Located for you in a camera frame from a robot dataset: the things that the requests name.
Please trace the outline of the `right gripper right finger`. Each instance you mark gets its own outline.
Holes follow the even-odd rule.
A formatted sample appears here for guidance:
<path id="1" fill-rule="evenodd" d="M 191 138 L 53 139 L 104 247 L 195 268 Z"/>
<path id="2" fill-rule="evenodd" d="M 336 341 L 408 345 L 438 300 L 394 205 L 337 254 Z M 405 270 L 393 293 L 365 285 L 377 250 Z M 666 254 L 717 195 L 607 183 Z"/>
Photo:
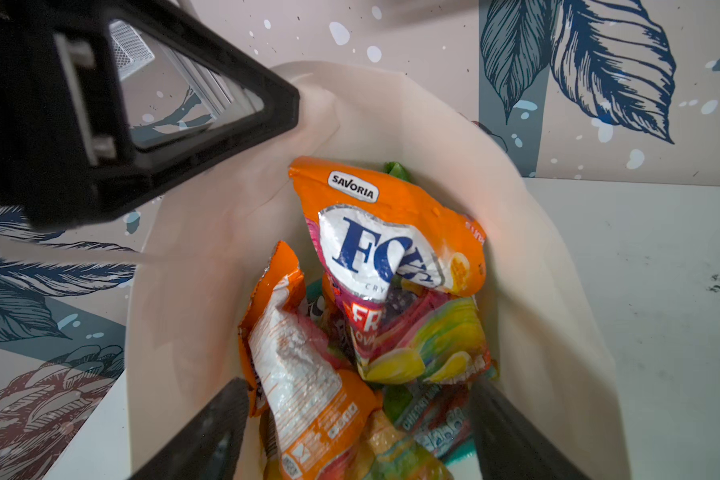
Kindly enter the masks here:
<path id="1" fill-rule="evenodd" d="M 469 422 L 484 479 L 584 479 L 486 376 L 469 392 Z"/>

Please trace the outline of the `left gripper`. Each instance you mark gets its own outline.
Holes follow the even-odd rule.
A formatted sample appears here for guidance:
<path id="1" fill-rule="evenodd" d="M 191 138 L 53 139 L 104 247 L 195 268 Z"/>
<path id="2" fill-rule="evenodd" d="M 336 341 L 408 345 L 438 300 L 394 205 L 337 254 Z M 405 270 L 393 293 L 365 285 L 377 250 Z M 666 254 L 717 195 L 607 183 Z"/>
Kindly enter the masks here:
<path id="1" fill-rule="evenodd" d="M 120 81 L 109 24 L 155 55 Z M 106 222 L 293 129 L 288 82 L 170 1 L 0 1 L 0 203 Z"/>

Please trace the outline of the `green snack packet in bag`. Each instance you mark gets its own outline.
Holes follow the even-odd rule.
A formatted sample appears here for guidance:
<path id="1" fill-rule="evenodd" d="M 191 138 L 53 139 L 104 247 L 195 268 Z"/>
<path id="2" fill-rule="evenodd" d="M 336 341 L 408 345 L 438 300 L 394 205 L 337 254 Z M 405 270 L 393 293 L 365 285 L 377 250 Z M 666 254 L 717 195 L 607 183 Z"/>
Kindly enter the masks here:
<path id="1" fill-rule="evenodd" d="M 399 180 L 412 183 L 412 178 L 408 171 L 399 162 L 387 162 L 384 164 L 384 172 Z"/>

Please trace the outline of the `teal Fox's candy bag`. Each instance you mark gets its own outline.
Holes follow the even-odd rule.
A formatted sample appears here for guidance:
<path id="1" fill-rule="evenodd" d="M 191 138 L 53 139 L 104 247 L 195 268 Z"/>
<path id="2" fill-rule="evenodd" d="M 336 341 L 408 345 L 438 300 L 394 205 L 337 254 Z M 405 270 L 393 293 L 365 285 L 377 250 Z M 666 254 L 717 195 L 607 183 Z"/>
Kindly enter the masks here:
<path id="1" fill-rule="evenodd" d="M 476 453 L 467 418 L 467 385 L 387 385 L 382 393 L 383 410 L 392 424 L 446 465 Z"/>

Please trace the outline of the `orange Fox's candy bag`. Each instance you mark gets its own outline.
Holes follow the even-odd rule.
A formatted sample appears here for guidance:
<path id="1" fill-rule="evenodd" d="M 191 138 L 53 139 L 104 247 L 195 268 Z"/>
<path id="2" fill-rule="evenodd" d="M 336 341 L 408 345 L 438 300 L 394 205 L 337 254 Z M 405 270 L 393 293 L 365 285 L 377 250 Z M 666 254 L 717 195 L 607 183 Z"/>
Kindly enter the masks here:
<path id="1" fill-rule="evenodd" d="M 365 381 L 459 384 L 490 368 L 477 221 L 384 170 L 300 157 L 288 173 Z"/>

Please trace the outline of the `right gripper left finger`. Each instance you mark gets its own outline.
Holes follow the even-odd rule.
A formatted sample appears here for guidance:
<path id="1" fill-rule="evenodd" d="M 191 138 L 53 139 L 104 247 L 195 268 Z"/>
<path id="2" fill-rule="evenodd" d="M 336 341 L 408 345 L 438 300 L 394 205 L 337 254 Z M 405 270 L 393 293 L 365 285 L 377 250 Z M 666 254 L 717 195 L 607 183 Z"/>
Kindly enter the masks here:
<path id="1" fill-rule="evenodd" d="M 248 419 L 248 384 L 231 380 L 131 480 L 234 477 Z"/>

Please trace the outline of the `beige paper bag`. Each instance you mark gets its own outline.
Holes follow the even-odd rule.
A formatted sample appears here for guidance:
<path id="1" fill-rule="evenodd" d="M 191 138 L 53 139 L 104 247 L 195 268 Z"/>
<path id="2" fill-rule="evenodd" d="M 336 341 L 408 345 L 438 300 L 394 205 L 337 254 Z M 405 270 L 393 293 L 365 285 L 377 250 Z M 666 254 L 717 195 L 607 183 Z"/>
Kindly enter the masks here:
<path id="1" fill-rule="evenodd" d="M 629 478 L 614 359 L 561 235 L 504 150 L 400 73 L 318 61 L 275 71 L 300 92 L 298 125 L 169 191 L 144 247 L 126 329 L 132 468 L 241 375 L 237 326 L 277 242 L 318 271 L 287 173 L 309 155 L 398 161 L 481 224 L 489 275 L 478 304 L 499 388 L 583 473 Z"/>

